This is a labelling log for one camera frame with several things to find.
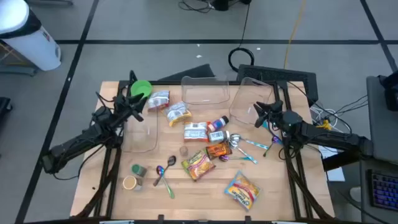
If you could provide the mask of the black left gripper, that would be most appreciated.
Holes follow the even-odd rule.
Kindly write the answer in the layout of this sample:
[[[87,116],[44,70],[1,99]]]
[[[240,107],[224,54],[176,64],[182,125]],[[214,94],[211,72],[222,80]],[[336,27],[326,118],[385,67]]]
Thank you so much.
[[[131,105],[134,106],[144,106],[147,102],[148,97],[143,93],[134,96],[124,96],[118,95],[113,98],[114,100],[114,112],[117,118],[122,118],[123,120],[127,120],[130,116]],[[143,122],[144,118],[142,117],[141,110],[131,110],[131,115],[138,121]]]

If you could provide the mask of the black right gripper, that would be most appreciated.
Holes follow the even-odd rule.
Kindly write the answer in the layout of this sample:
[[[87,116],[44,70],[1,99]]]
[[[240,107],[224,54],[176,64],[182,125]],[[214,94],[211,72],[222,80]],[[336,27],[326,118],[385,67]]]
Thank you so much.
[[[257,113],[264,113],[258,115],[258,119],[256,120],[254,126],[259,128],[264,122],[267,121],[274,125],[279,125],[283,117],[283,104],[284,102],[281,100],[277,100],[271,104],[265,104],[262,102],[256,102],[253,104],[253,107]]]

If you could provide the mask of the red white ramen packet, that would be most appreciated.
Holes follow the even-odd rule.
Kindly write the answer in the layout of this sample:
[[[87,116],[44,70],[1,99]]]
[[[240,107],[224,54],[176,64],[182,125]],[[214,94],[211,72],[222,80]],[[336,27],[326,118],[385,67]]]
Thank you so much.
[[[147,101],[148,111],[158,111],[167,108],[170,104],[170,92],[168,90],[153,93]]]

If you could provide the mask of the yellow ramen packet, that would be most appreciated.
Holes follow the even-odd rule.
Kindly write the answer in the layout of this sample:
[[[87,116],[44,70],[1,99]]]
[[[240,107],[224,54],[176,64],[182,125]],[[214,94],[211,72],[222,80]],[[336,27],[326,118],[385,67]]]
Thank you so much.
[[[187,104],[182,101],[164,109],[163,114],[166,116],[170,127],[172,127],[177,122],[192,117],[192,114],[188,109]]]

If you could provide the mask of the green lid spice jar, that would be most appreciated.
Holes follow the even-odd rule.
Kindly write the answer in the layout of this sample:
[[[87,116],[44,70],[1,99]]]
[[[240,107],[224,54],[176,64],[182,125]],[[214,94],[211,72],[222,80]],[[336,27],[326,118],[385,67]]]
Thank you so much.
[[[133,164],[131,166],[132,173],[140,178],[144,178],[147,173],[147,169],[139,164]]]

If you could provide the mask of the black metal spoon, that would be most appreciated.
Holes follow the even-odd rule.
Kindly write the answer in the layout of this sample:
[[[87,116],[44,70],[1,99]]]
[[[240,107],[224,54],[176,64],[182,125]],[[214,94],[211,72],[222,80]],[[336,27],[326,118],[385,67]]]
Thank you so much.
[[[170,166],[173,166],[173,165],[176,163],[176,160],[177,160],[176,156],[170,156],[170,157],[168,158],[167,167],[165,168],[165,170],[167,170]],[[161,180],[162,176],[163,176],[163,175],[160,174],[159,177],[155,180],[155,182],[153,183],[153,186],[154,186],[154,187],[157,186],[157,184],[158,184],[159,181]]]

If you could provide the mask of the orange ramen packet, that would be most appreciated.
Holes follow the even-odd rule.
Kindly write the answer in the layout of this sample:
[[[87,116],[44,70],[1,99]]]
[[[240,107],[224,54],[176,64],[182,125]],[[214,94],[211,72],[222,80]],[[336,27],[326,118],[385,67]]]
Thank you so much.
[[[184,132],[183,132],[183,140],[187,141],[202,141],[208,142],[208,123],[207,122],[200,122],[200,123],[193,123],[188,122],[184,124]]]

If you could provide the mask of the gold lid seasoning jar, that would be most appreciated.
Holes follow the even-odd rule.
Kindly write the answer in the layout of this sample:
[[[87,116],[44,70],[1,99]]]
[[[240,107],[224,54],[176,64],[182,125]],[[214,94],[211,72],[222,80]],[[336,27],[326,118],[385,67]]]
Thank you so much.
[[[122,185],[126,190],[140,190],[142,188],[142,180],[129,175],[124,178]]]

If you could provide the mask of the silver foil wrapped item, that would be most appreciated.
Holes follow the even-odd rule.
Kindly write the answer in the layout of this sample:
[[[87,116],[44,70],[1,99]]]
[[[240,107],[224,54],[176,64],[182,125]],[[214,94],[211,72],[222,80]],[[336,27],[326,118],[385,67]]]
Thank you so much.
[[[255,160],[255,158],[253,158],[251,155],[249,155],[246,151],[242,150],[239,146],[237,142],[234,141],[230,141],[229,145],[233,148],[233,149],[237,149],[238,151],[240,151],[242,154],[244,154],[246,157],[249,158],[250,161],[252,161],[254,164],[258,164],[258,161]]]

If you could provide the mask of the clear plastic bin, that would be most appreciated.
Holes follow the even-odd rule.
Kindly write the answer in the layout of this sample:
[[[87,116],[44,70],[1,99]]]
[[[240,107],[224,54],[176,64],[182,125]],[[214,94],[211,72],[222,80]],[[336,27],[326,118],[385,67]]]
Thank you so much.
[[[123,152],[146,153],[153,151],[157,145],[158,137],[158,110],[149,110],[148,103],[145,104],[141,113],[144,118],[139,122],[131,116],[124,126]]]
[[[213,105],[230,99],[229,82],[216,77],[192,78],[181,81],[182,101],[189,105]]]
[[[239,124],[254,126],[258,119],[254,104],[257,101],[268,103],[273,95],[271,85],[253,78],[243,78],[229,107],[230,118]]]

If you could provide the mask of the green plastic bowl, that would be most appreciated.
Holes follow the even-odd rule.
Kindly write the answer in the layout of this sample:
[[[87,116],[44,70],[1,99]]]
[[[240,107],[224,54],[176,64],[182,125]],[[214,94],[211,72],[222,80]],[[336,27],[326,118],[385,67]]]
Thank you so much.
[[[135,81],[130,88],[131,96],[136,96],[141,93],[144,94],[144,97],[150,96],[152,93],[152,84],[147,80],[138,80]]]

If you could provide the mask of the blue label spice jar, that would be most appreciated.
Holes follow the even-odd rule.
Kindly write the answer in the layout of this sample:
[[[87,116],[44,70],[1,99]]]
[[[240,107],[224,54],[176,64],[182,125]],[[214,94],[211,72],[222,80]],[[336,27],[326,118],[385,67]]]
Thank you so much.
[[[227,116],[222,116],[220,119],[217,119],[213,122],[211,122],[207,128],[209,132],[215,132],[220,130],[221,128],[223,128],[224,126],[226,126],[229,123],[229,119]]]

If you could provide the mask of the silver label spice jar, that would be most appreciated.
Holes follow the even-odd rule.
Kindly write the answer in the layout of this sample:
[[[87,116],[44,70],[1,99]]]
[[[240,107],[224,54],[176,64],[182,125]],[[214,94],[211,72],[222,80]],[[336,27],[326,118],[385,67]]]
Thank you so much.
[[[216,131],[208,134],[208,139],[210,143],[227,141],[229,137],[229,131]]]

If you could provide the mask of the dark orange snack packet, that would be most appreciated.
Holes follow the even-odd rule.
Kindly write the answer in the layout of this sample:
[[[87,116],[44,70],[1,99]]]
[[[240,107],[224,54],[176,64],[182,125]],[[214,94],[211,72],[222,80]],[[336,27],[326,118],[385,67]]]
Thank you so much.
[[[232,154],[232,150],[229,148],[229,144],[227,142],[221,142],[212,146],[208,146],[205,148],[208,157],[213,160],[220,156],[227,156]]]

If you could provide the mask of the black flat panel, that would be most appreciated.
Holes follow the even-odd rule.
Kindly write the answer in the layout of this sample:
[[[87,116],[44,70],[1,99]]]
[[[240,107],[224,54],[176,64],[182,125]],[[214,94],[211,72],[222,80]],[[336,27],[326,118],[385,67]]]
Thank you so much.
[[[160,82],[180,82],[183,77],[212,78],[215,77],[209,64],[200,65],[182,72],[159,79]]]

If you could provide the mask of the blue beef ramen packet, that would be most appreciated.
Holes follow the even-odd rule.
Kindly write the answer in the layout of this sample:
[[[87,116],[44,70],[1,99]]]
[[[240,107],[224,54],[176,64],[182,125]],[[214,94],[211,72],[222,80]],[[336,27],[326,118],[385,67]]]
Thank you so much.
[[[231,196],[246,211],[249,211],[259,197],[261,188],[249,180],[241,171],[237,171],[232,181],[224,189],[224,193]]]

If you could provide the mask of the lime chili shrimp ramen packet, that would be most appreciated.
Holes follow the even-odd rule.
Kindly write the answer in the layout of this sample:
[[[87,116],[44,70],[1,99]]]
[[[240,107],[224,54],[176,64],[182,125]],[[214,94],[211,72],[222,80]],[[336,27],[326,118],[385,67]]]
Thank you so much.
[[[216,167],[205,150],[197,151],[192,157],[183,160],[181,165],[193,181],[201,179]]]

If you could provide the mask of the white paper sheet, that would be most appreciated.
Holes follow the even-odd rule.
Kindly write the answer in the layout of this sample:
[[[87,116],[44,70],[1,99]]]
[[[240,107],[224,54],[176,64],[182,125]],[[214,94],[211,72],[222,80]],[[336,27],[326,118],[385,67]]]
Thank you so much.
[[[325,146],[319,146],[318,149],[320,150],[322,154],[322,158],[326,159],[331,156],[334,156],[338,154],[338,150],[330,147],[325,147]],[[326,172],[328,176],[328,180],[332,182],[344,182],[345,181],[345,176],[343,173],[343,169],[341,167],[329,170]]]

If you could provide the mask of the black equipment base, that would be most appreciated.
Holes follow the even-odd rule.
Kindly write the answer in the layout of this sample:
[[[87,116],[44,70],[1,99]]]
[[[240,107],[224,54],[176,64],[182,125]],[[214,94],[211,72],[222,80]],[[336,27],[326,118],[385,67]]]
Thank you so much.
[[[227,11],[233,4],[238,2],[249,5],[252,0],[211,0],[210,6],[216,11]]]

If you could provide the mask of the white trash bin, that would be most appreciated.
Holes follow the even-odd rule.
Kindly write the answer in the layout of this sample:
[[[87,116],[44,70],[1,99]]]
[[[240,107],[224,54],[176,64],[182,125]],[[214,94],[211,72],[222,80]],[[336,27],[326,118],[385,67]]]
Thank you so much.
[[[61,65],[61,49],[24,0],[0,0],[0,40],[43,71]]]

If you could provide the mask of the grey metal stand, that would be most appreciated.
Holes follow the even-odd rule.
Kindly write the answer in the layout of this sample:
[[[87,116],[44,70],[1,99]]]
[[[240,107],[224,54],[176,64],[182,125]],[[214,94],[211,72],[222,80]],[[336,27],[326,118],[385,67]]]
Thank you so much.
[[[39,68],[13,49],[10,45],[0,40],[0,73],[13,73],[33,77]]]

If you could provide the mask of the black desk device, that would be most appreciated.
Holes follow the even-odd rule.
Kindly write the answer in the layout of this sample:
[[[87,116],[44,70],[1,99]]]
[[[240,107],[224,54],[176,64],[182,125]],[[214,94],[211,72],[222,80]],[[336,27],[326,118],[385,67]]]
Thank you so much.
[[[379,83],[384,88],[386,105],[390,111],[398,111],[398,70],[388,77],[379,75]]]

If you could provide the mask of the black floor object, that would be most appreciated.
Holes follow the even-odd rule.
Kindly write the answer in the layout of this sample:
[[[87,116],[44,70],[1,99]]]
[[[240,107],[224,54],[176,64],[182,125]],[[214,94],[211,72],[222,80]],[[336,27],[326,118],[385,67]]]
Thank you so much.
[[[0,96],[0,121],[13,109],[11,99]]]

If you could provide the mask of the backlit keyboard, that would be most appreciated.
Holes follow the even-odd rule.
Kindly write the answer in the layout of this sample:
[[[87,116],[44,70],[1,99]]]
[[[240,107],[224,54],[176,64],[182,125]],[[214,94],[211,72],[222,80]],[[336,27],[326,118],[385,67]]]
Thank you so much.
[[[372,169],[366,175],[370,204],[398,212],[398,176]]]

